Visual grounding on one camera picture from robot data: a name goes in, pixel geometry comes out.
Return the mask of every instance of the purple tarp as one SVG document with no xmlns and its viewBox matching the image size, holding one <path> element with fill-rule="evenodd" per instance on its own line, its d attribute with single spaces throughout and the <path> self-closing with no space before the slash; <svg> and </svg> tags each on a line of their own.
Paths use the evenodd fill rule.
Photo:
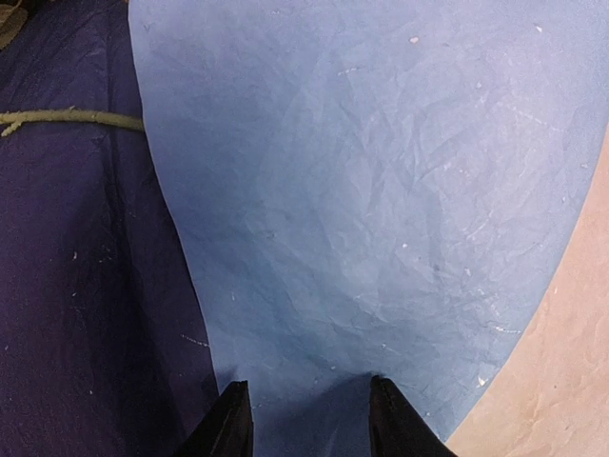
<svg viewBox="0 0 609 457">
<path fill-rule="evenodd" d="M 0 81 L 0 111 L 140 116 L 127 5 L 47 3 Z M 24 125 L 0 191 L 0 455 L 168 455 L 217 388 L 145 136 Z"/>
</svg>

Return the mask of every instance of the black object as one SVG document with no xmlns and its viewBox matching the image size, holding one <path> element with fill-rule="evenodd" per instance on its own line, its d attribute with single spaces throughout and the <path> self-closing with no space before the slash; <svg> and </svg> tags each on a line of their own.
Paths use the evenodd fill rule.
<svg viewBox="0 0 609 457">
<path fill-rule="evenodd" d="M 390 379 L 372 378 L 369 421 L 372 457 L 457 457 Z"/>
<path fill-rule="evenodd" d="M 247 381 L 233 382 L 173 457 L 252 457 L 253 438 Z"/>
</svg>

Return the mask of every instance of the blue sheet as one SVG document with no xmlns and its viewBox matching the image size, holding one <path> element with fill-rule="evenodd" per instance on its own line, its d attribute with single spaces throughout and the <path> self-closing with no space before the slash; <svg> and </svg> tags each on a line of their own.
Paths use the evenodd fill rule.
<svg viewBox="0 0 609 457">
<path fill-rule="evenodd" d="M 446 439 L 534 314 L 607 123 L 604 2 L 134 0 L 153 159 L 258 455 Z"/>
</svg>

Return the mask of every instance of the peach-colored fabric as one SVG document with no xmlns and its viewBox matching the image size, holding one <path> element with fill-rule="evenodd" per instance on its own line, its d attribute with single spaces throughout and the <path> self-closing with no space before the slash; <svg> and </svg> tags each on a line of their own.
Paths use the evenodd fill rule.
<svg viewBox="0 0 609 457">
<path fill-rule="evenodd" d="M 448 442 L 460 457 L 609 456 L 607 138 L 537 314 Z"/>
</svg>

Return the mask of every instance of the yellow-green cord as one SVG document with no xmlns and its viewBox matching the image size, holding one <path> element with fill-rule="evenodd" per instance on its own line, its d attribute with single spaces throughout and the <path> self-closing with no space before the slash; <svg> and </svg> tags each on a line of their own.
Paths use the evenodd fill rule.
<svg viewBox="0 0 609 457">
<path fill-rule="evenodd" d="M 121 129 L 144 131 L 144 122 L 137 117 L 88 109 L 40 109 L 0 113 L 0 125 L 10 124 L 0 136 L 9 136 L 26 122 L 91 122 Z"/>
</svg>

